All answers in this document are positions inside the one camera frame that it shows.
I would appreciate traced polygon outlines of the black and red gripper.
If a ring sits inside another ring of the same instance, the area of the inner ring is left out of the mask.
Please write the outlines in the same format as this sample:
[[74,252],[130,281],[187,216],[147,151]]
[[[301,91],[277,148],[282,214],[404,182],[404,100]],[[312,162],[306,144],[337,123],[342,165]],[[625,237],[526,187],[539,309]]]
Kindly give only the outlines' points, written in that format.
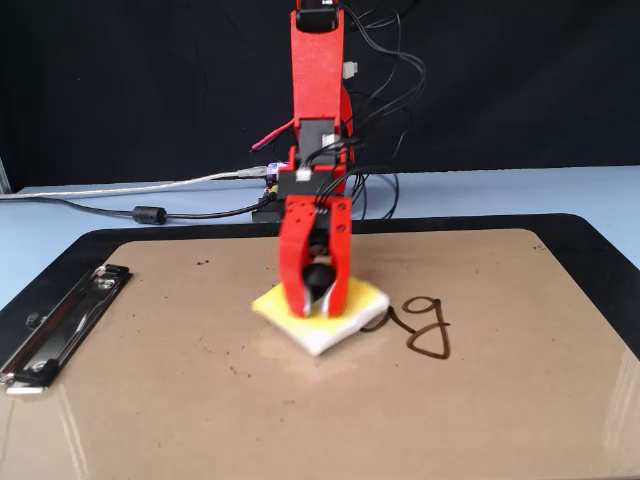
[[283,201],[279,230],[279,273],[289,310],[311,313],[304,268],[327,257],[335,280],[325,297],[329,317],[342,314],[348,292],[351,251],[351,198],[344,195],[344,167],[279,170],[278,198]]

